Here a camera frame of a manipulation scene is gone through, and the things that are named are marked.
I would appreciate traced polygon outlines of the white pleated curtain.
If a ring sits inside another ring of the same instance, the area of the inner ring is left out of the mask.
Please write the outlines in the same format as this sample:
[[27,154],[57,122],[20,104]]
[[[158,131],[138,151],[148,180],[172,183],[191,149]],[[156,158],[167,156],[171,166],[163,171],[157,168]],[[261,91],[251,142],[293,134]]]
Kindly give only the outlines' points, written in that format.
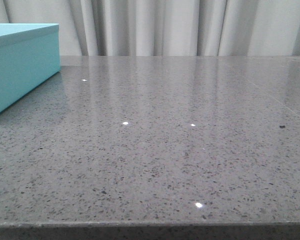
[[300,56],[300,0],[0,0],[59,24],[63,56]]

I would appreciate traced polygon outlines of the turquoise blue storage box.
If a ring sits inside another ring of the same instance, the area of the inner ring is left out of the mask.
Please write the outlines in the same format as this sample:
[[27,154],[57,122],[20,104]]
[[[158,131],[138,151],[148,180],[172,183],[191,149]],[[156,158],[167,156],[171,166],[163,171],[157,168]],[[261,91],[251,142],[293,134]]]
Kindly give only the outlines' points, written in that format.
[[60,69],[59,24],[0,23],[0,113]]

